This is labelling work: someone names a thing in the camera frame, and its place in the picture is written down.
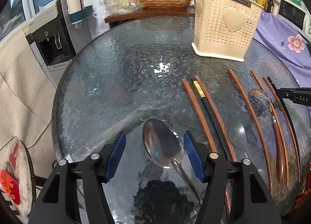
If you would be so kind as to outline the wooden-handled steel spoon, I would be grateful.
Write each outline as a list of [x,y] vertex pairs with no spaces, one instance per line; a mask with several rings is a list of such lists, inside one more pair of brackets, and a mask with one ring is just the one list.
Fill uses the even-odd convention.
[[281,136],[280,136],[279,128],[277,125],[276,115],[273,111],[273,105],[272,105],[271,98],[269,97],[269,95],[266,92],[264,92],[260,89],[251,89],[250,95],[252,97],[254,97],[256,100],[263,103],[270,110],[270,113],[272,114],[272,127],[273,127],[273,133],[275,136],[275,142],[276,142],[277,179],[278,179],[279,183],[282,183],[284,181],[284,178],[285,178],[285,155],[284,155],[283,146],[281,143]]

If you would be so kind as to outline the beige cloth cover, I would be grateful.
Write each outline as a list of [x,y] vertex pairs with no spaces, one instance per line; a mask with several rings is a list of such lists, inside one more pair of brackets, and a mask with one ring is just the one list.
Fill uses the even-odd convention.
[[12,137],[30,152],[37,176],[56,159],[52,144],[55,88],[41,69],[22,28],[1,41],[1,146]]

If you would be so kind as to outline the dark glass bottle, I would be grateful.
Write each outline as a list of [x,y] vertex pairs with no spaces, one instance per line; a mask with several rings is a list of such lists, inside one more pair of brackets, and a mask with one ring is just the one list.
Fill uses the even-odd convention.
[[274,8],[274,0],[267,0],[266,3],[266,12],[267,13],[272,13]]

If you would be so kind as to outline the red white fan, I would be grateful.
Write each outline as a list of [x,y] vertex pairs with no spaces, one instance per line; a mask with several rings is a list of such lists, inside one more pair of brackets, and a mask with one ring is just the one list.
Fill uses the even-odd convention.
[[1,189],[18,211],[28,221],[36,201],[36,182],[31,155],[17,137],[11,138],[1,148]]

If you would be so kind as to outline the round glass table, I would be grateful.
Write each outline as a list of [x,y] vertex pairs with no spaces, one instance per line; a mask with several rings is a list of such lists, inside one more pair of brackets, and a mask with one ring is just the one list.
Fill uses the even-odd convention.
[[269,153],[267,173],[261,141],[235,83],[233,70],[246,92],[259,79],[270,77],[278,88],[296,88],[292,73],[269,49],[252,40],[243,62],[200,57],[192,49],[192,17],[154,17],[115,27],[89,43],[70,63],[59,82],[52,115],[52,137],[58,159],[85,159],[124,132],[127,145],[114,178],[103,186],[116,223],[193,223],[199,206],[174,170],[162,169],[148,157],[142,125],[158,118],[179,136],[190,131],[206,143],[203,129],[181,80],[198,75],[226,127],[241,120],[249,158],[265,182],[282,215],[292,209],[307,174],[310,158],[308,108],[286,101],[298,138],[301,180],[297,181],[295,151],[284,116],[278,112],[287,147],[289,186],[276,175],[276,144],[270,111],[250,100]]

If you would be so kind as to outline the purple floral cloth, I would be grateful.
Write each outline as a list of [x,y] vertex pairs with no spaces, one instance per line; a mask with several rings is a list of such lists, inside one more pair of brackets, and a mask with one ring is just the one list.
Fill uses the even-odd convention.
[[284,63],[300,87],[310,87],[310,43],[297,30],[262,11],[253,38]]

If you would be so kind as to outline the white microwave oven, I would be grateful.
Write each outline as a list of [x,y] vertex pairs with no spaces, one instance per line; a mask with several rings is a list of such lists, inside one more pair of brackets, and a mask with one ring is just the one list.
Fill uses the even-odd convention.
[[310,40],[310,13],[292,1],[280,0],[277,16]]

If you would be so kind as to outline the paper cup holder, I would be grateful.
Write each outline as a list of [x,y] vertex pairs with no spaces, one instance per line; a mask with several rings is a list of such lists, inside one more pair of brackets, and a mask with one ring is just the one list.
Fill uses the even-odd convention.
[[69,21],[75,29],[82,26],[82,22],[93,13],[93,6],[84,6],[83,0],[66,0]]

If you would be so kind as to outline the large steel spoon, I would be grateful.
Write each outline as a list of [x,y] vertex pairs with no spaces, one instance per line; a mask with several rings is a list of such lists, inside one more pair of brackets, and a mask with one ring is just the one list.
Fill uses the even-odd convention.
[[177,132],[162,120],[148,118],[143,123],[142,137],[152,162],[164,169],[174,169],[202,205],[200,192],[182,169],[183,145]]

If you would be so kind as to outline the black gold-band chopstick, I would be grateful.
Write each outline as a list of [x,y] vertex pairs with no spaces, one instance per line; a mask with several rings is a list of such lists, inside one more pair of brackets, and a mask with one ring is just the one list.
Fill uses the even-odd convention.
[[191,79],[192,85],[193,87],[197,90],[201,102],[206,110],[207,115],[209,116],[209,120],[213,126],[213,129],[221,143],[222,149],[225,153],[226,158],[229,160],[229,158],[231,157],[230,155],[230,151],[227,148],[227,142],[225,139],[225,134],[223,132],[222,127],[220,126],[220,123],[218,122],[218,117],[216,116],[216,112],[215,112],[215,104],[210,96],[210,94],[208,93],[206,87],[204,86],[202,80],[199,79],[198,76],[195,76]]

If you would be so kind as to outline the clear plastic bag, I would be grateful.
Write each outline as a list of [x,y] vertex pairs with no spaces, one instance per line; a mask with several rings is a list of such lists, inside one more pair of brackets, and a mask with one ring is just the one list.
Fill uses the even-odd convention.
[[97,18],[106,18],[113,15],[123,15],[144,9],[144,5],[137,0],[100,0],[100,6],[92,15]]

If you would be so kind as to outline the wooden side counter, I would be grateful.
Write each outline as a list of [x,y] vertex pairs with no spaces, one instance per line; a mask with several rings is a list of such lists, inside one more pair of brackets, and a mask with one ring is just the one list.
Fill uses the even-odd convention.
[[104,22],[109,25],[109,28],[114,28],[120,24],[141,18],[150,18],[157,16],[189,16],[195,17],[195,8],[144,8],[141,11],[116,14],[108,16],[104,19]]

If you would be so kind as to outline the dark steel spoon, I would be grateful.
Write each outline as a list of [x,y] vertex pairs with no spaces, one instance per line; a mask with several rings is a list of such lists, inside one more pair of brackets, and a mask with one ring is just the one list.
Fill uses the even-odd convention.
[[229,124],[228,134],[233,146],[243,151],[245,157],[249,158],[246,131],[241,120],[233,120]]

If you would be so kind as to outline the white water dispenser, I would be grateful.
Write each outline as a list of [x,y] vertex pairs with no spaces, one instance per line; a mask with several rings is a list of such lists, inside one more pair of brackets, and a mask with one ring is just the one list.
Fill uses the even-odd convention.
[[70,23],[66,0],[55,0],[29,22],[26,35],[37,60],[57,87],[71,60],[92,40],[86,19],[78,28]]

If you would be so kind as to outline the cream perforated utensil basket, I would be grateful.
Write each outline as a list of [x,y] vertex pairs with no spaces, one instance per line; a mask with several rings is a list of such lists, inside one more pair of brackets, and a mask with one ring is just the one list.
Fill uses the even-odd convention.
[[195,10],[194,52],[243,62],[263,7],[251,0],[195,0]]

